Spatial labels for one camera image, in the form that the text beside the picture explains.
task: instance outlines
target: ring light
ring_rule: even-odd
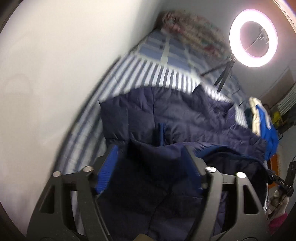
[[[262,57],[254,57],[250,55],[242,46],[240,30],[246,22],[256,22],[260,24],[268,35],[269,48],[267,53]],[[267,64],[274,56],[278,45],[278,38],[274,25],[265,14],[255,9],[244,10],[235,18],[230,29],[229,41],[231,50],[236,59],[249,67],[260,67]]]

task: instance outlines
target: black cable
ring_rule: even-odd
[[[271,214],[269,214],[268,216],[267,216],[267,220],[269,220],[270,218],[272,218],[272,216],[275,214],[275,212],[277,211],[277,209],[278,209],[278,207],[281,205],[281,203],[283,202],[283,200],[286,198],[286,197],[284,197],[283,198],[283,196],[286,196],[286,195],[281,195],[281,201],[279,202],[279,204],[276,206],[276,208],[271,212]]]
[[[281,138],[279,140],[283,139],[283,137],[284,137],[284,134],[282,133]]]
[[[239,87],[238,90],[236,90],[235,92],[233,92],[231,95],[234,95],[234,94],[236,94],[236,93],[239,92],[239,91],[240,91],[240,87]]]
[[[253,43],[251,43],[251,45],[248,48],[246,48],[245,50],[247,51],[249,48],[251,48],[253,46],[254,43],[256,43],[260,39],[261,39],[261,35],[259,35],[258,38]]]
[[[242,103],[244,103],[244,102],[248,102],[247,100],[243,100],[240,104],[239,104],[239,106],[242,104]]]
[[[232,72],[233,72],[233,71],[232,71],[232,68],[231,68],[231,70],[230,70],[230,71],[231,71],[231,75],[230,75],[229,79],[231,79],[231,77],[232,77]]]

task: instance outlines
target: black mount frame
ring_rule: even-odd
[[[95,202],[97,193],[95,185],[97,174],[109,155],[112,147],[108,148],[104,156],[98,157],[94,167],[86,172],[51,176],[46,184],[32,214],[27,238],[31,241],[112,241],[100,209]],[[187,146],[202,180],[208,183],[207,200],[200,222],[195,222],[186,240],[188,241],[229,241],[229,240],[257,240],[266,241],[270,233],[265,221],[265,215],[250,181],[247,177],[241,178],[221,174],[218,170],[207,171],[207,165],[194,154],[194,148]],[[234,186],[237,194],[235,221],[232,227],[219,235],[211,236],[215,225],[221,193],[224,186]],[[245,214],[244,190],[248,189],[255,204],[254,213]],[[78,192],[78,208],[86,236],[77,233],[71,207],[70,191]]]

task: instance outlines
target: tripod leg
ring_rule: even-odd
[[[208,73],[210,73],[210,72],[216,71],[217,69],[220,69],[220,68],[226,66],[227,64],[228,64],[228,62],[225,63],[225,64],[220,64],[220,65],[218,65],[217,67],[212,68],[212,69],[208,70],[207,72],[202,73],[201,76],[205,76],[206,74],[208,74]]]
[[[226,74],[229,64],[227,63],[226,68],[223,70],[222,74],[219,76],[217,81],[215,82],[214,86],[217,86],[219,82],[222,80],[223,76]]]
[[[223,73],[222,73],[222,77],[221,77],[221,83],[220,83],[220,85],[219,85],[219,87],[218,87],[218,89],[217,89],[217,92],[220,92],[221,90],[222,90],[222,87],[223,87],[223,85],[224,85],[224,83],[225,83],[225,81],[226,81],[226,79],[227,79],[227,77],[228,77],[228,75],[229,75],[229,73],[230,73],[230,70],[231,70],[231,68],[232,68],[232,65],[231,64],[229,64],[229,65],[227,65],[226,66],[226,68],[225,68],[225,70],[223,71]]]

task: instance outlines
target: pink cloth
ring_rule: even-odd
[[[271,234],[273,234],[285,221],[285,219],[287,218],[288,214],[285,213],[282,216],[273,219],[270,223],[269,223],[269,230],[271,232]]]

